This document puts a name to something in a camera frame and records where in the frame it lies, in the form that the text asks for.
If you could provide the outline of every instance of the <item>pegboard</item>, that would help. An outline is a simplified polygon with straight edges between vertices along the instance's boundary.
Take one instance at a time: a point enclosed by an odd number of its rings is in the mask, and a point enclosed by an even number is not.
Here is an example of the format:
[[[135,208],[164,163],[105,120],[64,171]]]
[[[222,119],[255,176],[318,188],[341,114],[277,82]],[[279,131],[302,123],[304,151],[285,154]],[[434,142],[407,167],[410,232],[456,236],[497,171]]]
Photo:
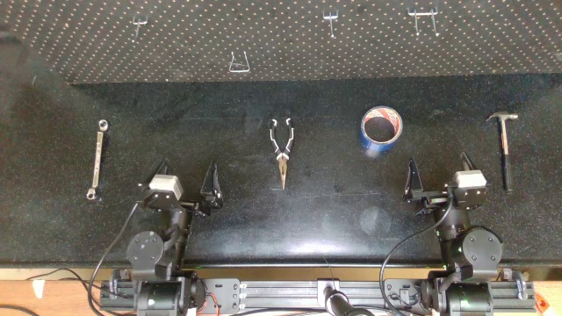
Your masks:
[[[562,72],[559,0],[1,1],[68,83]]]

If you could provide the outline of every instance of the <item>black and white pliers handle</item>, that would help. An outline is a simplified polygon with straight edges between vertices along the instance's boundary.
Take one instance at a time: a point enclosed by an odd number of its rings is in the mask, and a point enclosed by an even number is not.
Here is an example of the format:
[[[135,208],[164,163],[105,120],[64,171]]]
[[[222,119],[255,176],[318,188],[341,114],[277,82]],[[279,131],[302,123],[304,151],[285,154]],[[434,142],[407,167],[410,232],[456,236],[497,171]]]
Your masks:
[[[289,140],[287,141],[285,150],[281,151],[281,148],[279,147],[275,137],[275,131],[277,130],[277,121],[275,119],[271,120],[270,139],[271,139],[271,144],[273,144],[273,150],[275,150],[275,156],[277,160],[281,158],[285,158],[286,160],[289,160],[289,154],[291,153],[292,145],[294,144],[294,140],[295,140],[294,138],[295,128],[292,125],[291,119],[288,118],[285,121],[285,123],[289,127]]]

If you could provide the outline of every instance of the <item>black tabletop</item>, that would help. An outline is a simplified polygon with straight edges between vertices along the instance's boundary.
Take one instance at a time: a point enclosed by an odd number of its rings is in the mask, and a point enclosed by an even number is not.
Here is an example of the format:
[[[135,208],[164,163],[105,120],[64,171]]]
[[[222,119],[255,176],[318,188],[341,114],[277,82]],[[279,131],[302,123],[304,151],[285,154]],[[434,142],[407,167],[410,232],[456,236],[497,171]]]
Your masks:
[[[424,187],[438,190],[461,169],[463,151],[488,180],[487,202],[471,212],[472,223],[502,236],[502,263],[562,263],[560,75],[11,84],[0,116],[3,266],[92,266],[140,198],[137,183],[164,157],[192,198],[210,162],[219,166],[225,206],[194,219],[190,265],[378,265],[432,223],[401,201],[408,158],[416,159]],[[398,111],[404,131],[393,149],[372,157],[359,123],[378,105]],[[501,186],[498,123],[486,122],[502,110],[519,113],[507,122],[511,194]],[[295,145],[281,190],[269,123],[285,118],[294,122]],[[92,202],[86,191],[100,119],[110,127],[101,199]],[[159,224],[158,214],[138,212],[107,263],[127,265],[129,239]],[[392,263],[440,258],[428,233]]]

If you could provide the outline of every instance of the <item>wooden floor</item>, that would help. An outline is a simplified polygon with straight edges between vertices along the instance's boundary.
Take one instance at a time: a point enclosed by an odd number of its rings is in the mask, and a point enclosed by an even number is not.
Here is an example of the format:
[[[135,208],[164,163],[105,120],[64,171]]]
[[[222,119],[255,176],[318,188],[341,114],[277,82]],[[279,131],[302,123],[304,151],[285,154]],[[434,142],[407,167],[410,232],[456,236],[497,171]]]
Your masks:
[[[84,269],[83,271],[79,270],[79,274],[81,277],[86,278],[90,273],[89,270]],[[19,275],[22,278],[30,277],[31,275],[22,274],[20,271]],[[37,273],[38,271],[35,269],[33,273],[35,275],[40,274],[41,272]],[[102,277],[105,278],[105,275],[108,271],[102,272]],[[51,278],[63,278],[63,277],[70,277],[69,274],[66,272],[59,272],[60,274],[56,276],[50,276]],[[394,272],[389,273],[390,277],[394,276],[394,273],[400,275],[400,277],[416,277],[414,276],[416,273],[414,272],[407,272],[405,270],[400,271],[399,269],[395,269]],[[0,278],[7,278],[6,270],[0,270]],[[302,279],[315,279],[315,275],[308,275],[307,278]],[[342,277],[340,273],[338,276],[341,279],[346,279]],[[57,315],[57,316],[64,316],[64,315],[94,315],[94,313],[90,310],[87,302],[87,294],[86,290],[78,281],[45,281],[41,289],[41,283],[43,281],[0,281],[0,305],[19,305],[23,306],[38,315],[41,316],[49,316],[49,315]],[[93,289],[93,297],[98,298],[99,292],[96,289]],[[562,315],[562,282],[535,282],[535,290],[537,293],[540,293],[551,305],[551,310],[549,312],[549,316],[551,315]],[[0,315],[25,315],[22,312],[17,311],[10,311],[0,309]],[[529,315],[528,313],[525,314],[518,314],[518,316]]]

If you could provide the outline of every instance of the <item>silver wrench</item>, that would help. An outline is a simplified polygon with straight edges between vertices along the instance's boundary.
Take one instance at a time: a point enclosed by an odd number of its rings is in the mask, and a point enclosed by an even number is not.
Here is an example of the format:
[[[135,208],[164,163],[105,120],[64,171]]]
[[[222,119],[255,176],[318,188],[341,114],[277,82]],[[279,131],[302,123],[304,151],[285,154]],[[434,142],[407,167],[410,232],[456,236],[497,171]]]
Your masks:
[[[96,199],[96,189],[99,185],[99,165],[102,161],[102,146],[104,145],[104,132],[107,131],[108,123],[105,119],[99,121],[99,131],[97,132],[96,141],[96,160],[94,162],[94,180],[91,183],[91,188],[88,189],[86,197],[90,200]]]

